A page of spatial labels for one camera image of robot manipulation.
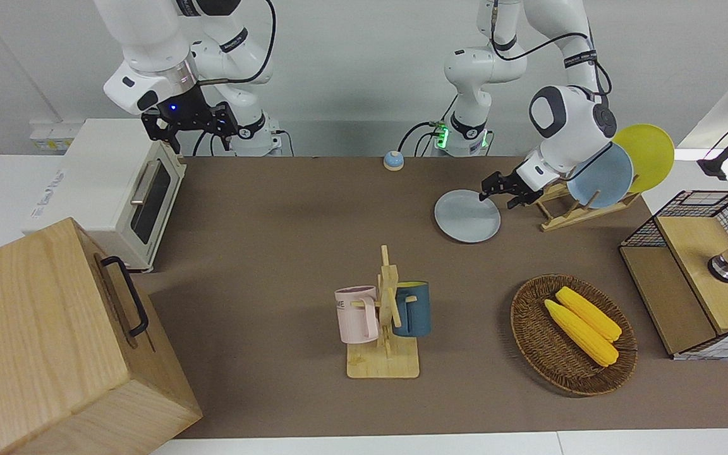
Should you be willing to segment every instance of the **corn cob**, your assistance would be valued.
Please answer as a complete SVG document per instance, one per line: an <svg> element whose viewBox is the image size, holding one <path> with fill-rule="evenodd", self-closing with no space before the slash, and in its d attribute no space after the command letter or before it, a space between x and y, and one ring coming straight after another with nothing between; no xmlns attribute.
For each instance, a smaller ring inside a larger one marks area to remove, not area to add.
<svg viewBox="0 0 728 455"><path fill-rule="evenodd" d="M607 367L616 362L619 352L612 343L595 332L595 329L583 322L569 308L558 305L549 299L544 300L543 303L547 306L552 320L555 320L555 323L569 335L579 348L583 349L583 352L589 354L597 365Z"/></svg>
<svg viewBox="0 0 728 455"><path fill-rule="evenodd" d="M578 294L572 288L564 286L555 294L558 297L560 303L572 310L584 320L592 329L600 334L604 339L614 343L619 339L619 335L622 334L622 329L619 328L616 322L613 322L612 318L606 316L606 313L597 308L594 303L586 300L585 297Z"/></svg>

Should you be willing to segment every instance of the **brown table mat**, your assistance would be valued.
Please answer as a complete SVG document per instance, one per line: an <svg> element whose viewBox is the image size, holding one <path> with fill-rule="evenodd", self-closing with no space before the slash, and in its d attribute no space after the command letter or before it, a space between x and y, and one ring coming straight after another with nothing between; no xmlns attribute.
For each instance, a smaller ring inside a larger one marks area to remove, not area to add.
<svg viewBox="0 0 728 455"><path fill-rule="evenodd" d="M477 190L518 159L188 159L147 289L204 411L185 438L326 437L728 427L728 362L672 361L617 246L649 214L551 233L506 210L477 245L434 224L445 192ZM333 291L375 284L379 245L401 279L430 282L434 329L416 380L350 380ZM526 280L574 274L622 308L639 340L612 394L558 395L524 363L509 304Z"/></svg>

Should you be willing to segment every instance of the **white toaster oven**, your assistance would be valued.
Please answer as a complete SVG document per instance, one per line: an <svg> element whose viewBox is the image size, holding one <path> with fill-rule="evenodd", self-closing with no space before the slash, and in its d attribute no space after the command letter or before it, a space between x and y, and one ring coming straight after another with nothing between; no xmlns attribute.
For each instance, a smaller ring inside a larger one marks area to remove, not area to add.
<svg viewBox="0 0 728 455"><path fill-rule="evenodd" d="M24 234L72 217L109 255L150 270L185 165L142 121L89 119L22 225Z"/></svg>

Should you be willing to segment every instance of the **wicker basket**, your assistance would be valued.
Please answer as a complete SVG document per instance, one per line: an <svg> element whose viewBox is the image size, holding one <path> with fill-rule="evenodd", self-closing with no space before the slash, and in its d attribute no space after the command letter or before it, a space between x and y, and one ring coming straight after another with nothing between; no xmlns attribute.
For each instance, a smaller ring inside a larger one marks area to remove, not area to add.
<svg viewBox="0 0 728 455"><path fill-rule="evenodd" d="M549 316L544 299L555 298L564 286L597 305L622 328L614 342L619 357L603 368L576 345ZM559 389L579 396L607 394L622 386L636 366L636 338L619 307L603 292L573 276L534 277L516 292L511 305L511 327L518 348L532 368Z"/></svg>

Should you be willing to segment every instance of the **oven handle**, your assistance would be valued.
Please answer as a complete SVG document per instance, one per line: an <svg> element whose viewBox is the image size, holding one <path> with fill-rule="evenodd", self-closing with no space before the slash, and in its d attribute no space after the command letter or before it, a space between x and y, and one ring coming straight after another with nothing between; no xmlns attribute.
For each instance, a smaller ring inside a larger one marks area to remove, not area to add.
<svg viewBox="0 0 728 455"><path fill-rule="evenodd" d="M136 287L133 285L133 280L128 274L128 268L125 267L125 263L122 262L122 259L119 259L117 256L109 256L100 261L101 266L107 267L112 264L116 264L119 266L119 271L122 272L122 276L125 278L125 284L128 285L128 290L131 292L131 298L133 299L133 304L136 305L137 313L139 314L139 325L134 327L133 329L130 329L128 331L128 334L132 337L136 337L137 335L141 334L142 332L146 331L148 328L148 314L145 313L145 307L142 305L142 299L139 298L139 293L137 292Z"/></svg>
<svg viewBox="0 0 728 455"><path fill-rule="evenodd" d="M159 168L161 167L162 161L158 159L145 164L142 177L139 179L139 185L136 186L137 189L131 197L131 205L145 205L145 201L148 200L148 194L150 194L150 189L153 187L154 180L156 179L156 175L159 174Z"/></svg>

